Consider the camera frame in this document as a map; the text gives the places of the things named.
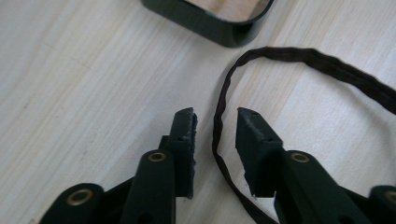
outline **mounting hole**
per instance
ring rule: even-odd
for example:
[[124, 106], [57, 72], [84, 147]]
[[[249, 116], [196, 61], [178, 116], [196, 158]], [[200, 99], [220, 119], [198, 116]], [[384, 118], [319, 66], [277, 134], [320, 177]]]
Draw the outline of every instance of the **mounting hole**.
[[297, 162], [309, 162], [309, 158], [307, 156], [297, 152], [291, 154], [291, 158]]
[[341, 223], [341, 224], [354, 224], [355, 223], [352, 218], [347, 217], [345, 215], [339, 216], [337, 218], [337, 220], [338, 220], [338, 223]]
[[146, 213], [141, 215], [138, 219], [137, 219], [137, 223], [139, 224], [149, 224], [152, 222], [152, 214]]
[[152, 153], [148, 156], [150, 161], [163, 161], [166, 159], [166, 155], [161, 152]]
[[396, 204], [396, 191], [394, 190], [388, 190], [385, 192], [385, 197], [390, 201], [391, 203]]
[[77, 206], [80, 204], [84, 204], [89, 201], [93, 196], [93, 192], [90, 189], [79, 189], [74, 191], [67, 197], [67, 203], [69, 205]]

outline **wooden table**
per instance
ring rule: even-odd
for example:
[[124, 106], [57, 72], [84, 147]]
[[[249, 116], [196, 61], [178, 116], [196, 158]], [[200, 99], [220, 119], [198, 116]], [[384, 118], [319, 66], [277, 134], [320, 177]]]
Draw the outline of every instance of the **wooden table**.
[[[169, 133], [179, 109], [198, 116], [194, 198], [177, 223], [253, 223], [211, 154], [227, 67], [248, 49], [316, 48], [396, 88], [396, 2], [281, 1], [260, 34], [221, 47], [137, 0], [0, 3], [0, 223], [37, 223], [77, 183], [110, 189]], [[395, 185], [396, 118], [355, 88], [302, 63], [237, 70], [220, 154], [249, 195], [234, 149], [236, 108], [261, 113], [286, 149], [311, 153], [342, 186]], [[253, 199], [273, 217], [272, 200]]]

